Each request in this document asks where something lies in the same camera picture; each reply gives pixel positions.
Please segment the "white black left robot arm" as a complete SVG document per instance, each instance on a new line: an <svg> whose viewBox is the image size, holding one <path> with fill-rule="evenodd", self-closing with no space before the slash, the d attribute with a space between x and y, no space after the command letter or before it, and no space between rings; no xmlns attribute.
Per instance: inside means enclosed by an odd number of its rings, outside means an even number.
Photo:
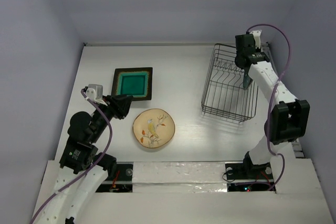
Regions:
<svg viewBox="0 0 336 224"><path fill-rule="evenodd" d="M117 159L107 154L113 130L110 121L128 113L131 95L83 97L95 111L75 113L70 119L68 139L59 161L52 195L38 208L30 223L78 223L89 200L106 179L117 175ZM107 146L98 151L95 143L109 129Z"/></svg>

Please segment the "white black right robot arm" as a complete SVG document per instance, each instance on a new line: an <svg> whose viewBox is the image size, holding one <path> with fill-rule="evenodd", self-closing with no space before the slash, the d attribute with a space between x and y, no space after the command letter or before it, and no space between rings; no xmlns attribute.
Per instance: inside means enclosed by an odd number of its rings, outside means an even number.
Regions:
<svg viewBox="0 0 336 224"><path fill-rule="evenodd" d="M271 158L279 155L288 143L304 136L310 104L293 95L274 71L270 58L261 49L261 32L247 32L235 37L235 64L244 71L243 87L254 81L268 101L264 135L245 154L239 171L253 178L266 168Z"/></svg>

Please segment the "cream bird round plate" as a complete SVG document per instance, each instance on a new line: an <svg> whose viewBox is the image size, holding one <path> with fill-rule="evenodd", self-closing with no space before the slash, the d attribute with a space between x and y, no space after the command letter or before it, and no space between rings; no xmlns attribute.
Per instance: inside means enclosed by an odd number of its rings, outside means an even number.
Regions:
<svg viewBox="0 0 336 224"><path fill-rule="evenodd" d="M133 121L133 134L145 148L155 149L173 139L176 126L173 118L162 109L148 109Z"/></svg>

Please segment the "teal square glazed plate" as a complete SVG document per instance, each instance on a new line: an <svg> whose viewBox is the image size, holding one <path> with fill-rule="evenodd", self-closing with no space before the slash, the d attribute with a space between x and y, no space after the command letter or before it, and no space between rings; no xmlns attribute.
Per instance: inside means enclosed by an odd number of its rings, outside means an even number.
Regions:
<svg viewBox="0 0 336 224"><path fill-rule="evenodd" d="M131 95L133 101L152 100L153 68L117 68L111 95Z"/></svg>

